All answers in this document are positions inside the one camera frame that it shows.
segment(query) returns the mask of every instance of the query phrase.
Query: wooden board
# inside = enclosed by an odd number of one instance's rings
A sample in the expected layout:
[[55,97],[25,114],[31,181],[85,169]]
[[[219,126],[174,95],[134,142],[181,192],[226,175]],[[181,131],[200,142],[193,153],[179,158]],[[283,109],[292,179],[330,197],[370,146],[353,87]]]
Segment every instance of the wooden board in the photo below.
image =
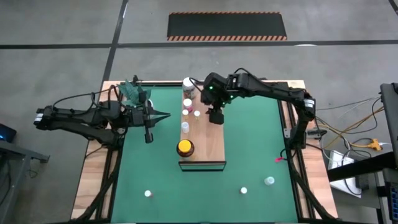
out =
[[[208,106],[200,102],[199,90],[195,89],[195,92],[196,97],[192,100],[193,111],[188,116],[181,113],[181,123],[188,122],[189,132],[184,133],[181,130],[180,139],[188,139],[195,146],[195,151],[190,156],[192,162],[225,161],[224,125],[209,122],[209,116],[206,114]],[[196,110],[200,111],[199,119],[193,115]]]
[[[152,81],[144,81],[143,83],[158,83]],[[164,83],[175,83],[178,81],[161,81]],[[269,80],[268,82],[287,82],[290,87],[294,88],[305,88],[303,80]],[[111,85],[117,85],[121,81],[107,81],[104,82],[102,90],[108,89]],[[104,101],[107,99],[107,93],[101,94],[99,100]],[[283,109],[285,112],[286,125],[290,126],[289,116],[287,114],[287,105],[283,103]],[[308,125],[308,128],[313,128],[315,126],[314,122]],[[317,140],[308,140],[308,143],[319,146]],[[99,147],[96,141],[91,141],[88,144],[87,153],[94,151]],[[116,158],[117,152],[113,152],[113,158]],[[308,183],[311,191],[314,193],[318,201],[324,206],[324,208],[333,215],[337,217],[337,210],[335,206],[335,201],[331,193],[331,188],[329,185],[329,179],[326,173],[326,167],[323,163],[322,152],[313,147],[307,146],[303,150],[303,158],[305,163],[305,169],[307,171]],[[106,159],[106,150],[102,149],[98,152],[92,154],[83,164],[83,170],[80,177],[80,182],[78,190],[76,193],[75,203],[73,206],[71,218],[79,217],[87,206],[93,201],[97,193],[100,191],[102,173],[104,170],[104,164]],[[305,196],[302,191],[299,192],[300,201],[303,213],[306,214],[304,217],[308,217],[307,204],[305,202]],[[104,205],[104,217],[106,216],[107,207],[109,204],[109,193],[105,198]]]

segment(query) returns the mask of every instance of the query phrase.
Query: black mat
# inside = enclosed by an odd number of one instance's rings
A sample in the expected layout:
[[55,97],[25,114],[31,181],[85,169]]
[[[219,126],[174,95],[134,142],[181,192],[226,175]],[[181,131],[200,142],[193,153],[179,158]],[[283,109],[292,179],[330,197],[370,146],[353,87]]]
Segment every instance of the black mat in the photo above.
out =
[[172,12],[169,41],[286,40],[279,12]]

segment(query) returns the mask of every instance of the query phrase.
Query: wooden table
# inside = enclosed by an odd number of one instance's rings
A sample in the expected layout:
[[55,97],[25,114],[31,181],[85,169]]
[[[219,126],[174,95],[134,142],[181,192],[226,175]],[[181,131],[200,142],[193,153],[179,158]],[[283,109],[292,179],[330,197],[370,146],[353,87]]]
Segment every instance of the wooden table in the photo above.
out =
[[[107,81],[104,82],[103,90],[108,89],[111,85],[117,85],[121,81]],[[175,83],[175,81],[163,81],[164,83]],[[287,82],[290,87],[294,88],[305,88],[303,80],[273,80],[268,82]],[[104,92],[100,95],[99,100],[105,101],[107,100],[107,92]],[[116,96],[114,94],[111,95],[112,100],[116,100]],[[287,128],[291,127],[287,103],[282,102],[284,108],[284,117],[286,120]],[[308,125],[308,128],[314,128],[315,123],[311,122]],[[319,146],[319,142],[314,139],[308,139],[308,143]],[[90,141],[87,148],[87,154],[99,148],[100,144],[96,141]],[[307,172],[308,183],[311,191],[316,196],[318,201],[324,206],[324,208],[334,217],[337,217],[337,211],[335,207],[335,202],[333,200],[333,196],[331,193],[331,188],[329,185],[328,176],[326,173],[326,167],[323,162],[322,152],[313,147],[307,146],[303,151],[303,159],[305,163],[305,169]],[[90,205],[90,203],[95,198],[96,194],[100,190],[101,180],[104,172],[104,165],[106,160],[107,149],[101,149],[88,157],[83,164],[83,169],[81,172],[80,182],[78,186],[78,190],[76,193],[76,199],[72,210],[71,218],[79,217],[86,208]],[[116,160],[117,152],[113,152],[113,160],[111,161],[111,168],[114,166],[114,162]],[[300,201],[303,210],[303,216],[309,217],[308,208],[305,196],[303,192],[299,188]],[[110,196],[111,188],[106,194],[105,203],[103,207],[103,216],[106,217],[108,213],[108,205],[109,205],[109,196]]]

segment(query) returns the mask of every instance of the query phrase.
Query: gray floor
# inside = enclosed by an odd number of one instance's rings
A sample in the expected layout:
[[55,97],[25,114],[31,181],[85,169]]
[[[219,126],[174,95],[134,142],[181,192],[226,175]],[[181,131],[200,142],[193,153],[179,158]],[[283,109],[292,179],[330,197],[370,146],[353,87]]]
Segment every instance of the gray floor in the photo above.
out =
[[[121,0],[0,0],[0,44],[110,43]],[[119,42],[165,42],[172,11],[280,11],[289,40],[398,39],[398,16],[388,0],[130,0]],[[376,96],[381,83],[398,82],[398,45],[331,47],[218,47],[186,49],[119,49],[110,80],[180,80],[227,75],[245,67],[268,79],[302,79],[318,107],[341,105]],[[39,176],[27,178],[13,223],[68,220],[76,194],[87,141],[64,131],[38,131],[35,111],[59,98],[100,88],[108,49],[0,50],[0,123],[18,130],[16,143],[51,155]],[[86,108],[89,99],[60,106]],[[318,115],[343,128],[369,114],[362,105]],[[389,142],[384,113],[376,130],[348,136]],[[371,128],[373,121],[363,125]],[[344,151],[341,143],[334,149]],[[368,150],[373,155],[379,154]],[[376,223],[373,209],[350,204],[334,192],[344,220]]]

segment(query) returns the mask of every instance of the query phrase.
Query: green mat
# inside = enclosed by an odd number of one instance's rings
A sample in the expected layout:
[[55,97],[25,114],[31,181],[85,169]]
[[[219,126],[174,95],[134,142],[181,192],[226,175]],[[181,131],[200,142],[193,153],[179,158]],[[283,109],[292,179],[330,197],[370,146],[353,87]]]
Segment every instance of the green mat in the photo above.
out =
[[[155,109],[172,115],[153,128],[154,142],[144,142],[144,128],[129,129],[112,222],[297,222],[287,163],[274,162],[284,148],[276,100],[237,98],[227,105],[225,170],[182,172],[175,151],[181,97],[178,87],[152,88]],[[264,184],[268,176],[274,185]]]

